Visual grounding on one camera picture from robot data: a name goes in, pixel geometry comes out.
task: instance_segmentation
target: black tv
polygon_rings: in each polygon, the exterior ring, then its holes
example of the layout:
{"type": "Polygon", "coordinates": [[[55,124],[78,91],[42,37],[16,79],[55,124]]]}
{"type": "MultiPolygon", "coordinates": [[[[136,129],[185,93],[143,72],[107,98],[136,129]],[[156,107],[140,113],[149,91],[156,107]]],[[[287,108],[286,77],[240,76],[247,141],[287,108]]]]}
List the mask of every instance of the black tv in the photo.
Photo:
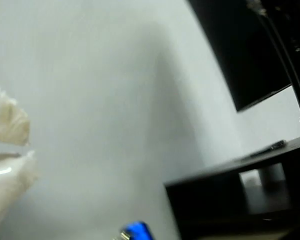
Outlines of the black tv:
{"type": "Polygon", "coordinates": [[[189,0],[218,60],[237,111],[290,86],[261,19],[245,0],[189,0]]]}

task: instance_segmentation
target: white wall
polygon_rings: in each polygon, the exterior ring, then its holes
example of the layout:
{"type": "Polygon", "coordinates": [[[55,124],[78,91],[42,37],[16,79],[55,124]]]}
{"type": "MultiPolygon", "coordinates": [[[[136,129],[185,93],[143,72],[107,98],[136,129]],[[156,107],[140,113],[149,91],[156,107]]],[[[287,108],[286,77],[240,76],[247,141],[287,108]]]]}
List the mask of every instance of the white wall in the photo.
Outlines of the white wall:
{"type": "MultiPolygon", "coordinates": [[[[175,240],[164,181],[299,129],[268,134],[262,105],[236,113],[182,0],[2,0],[0,85],[31,118],[42,172],[1,240],[110,239],[139,219],[175,240]]],[[[262,104],[270,112],[280,103],[262,104]]]]}

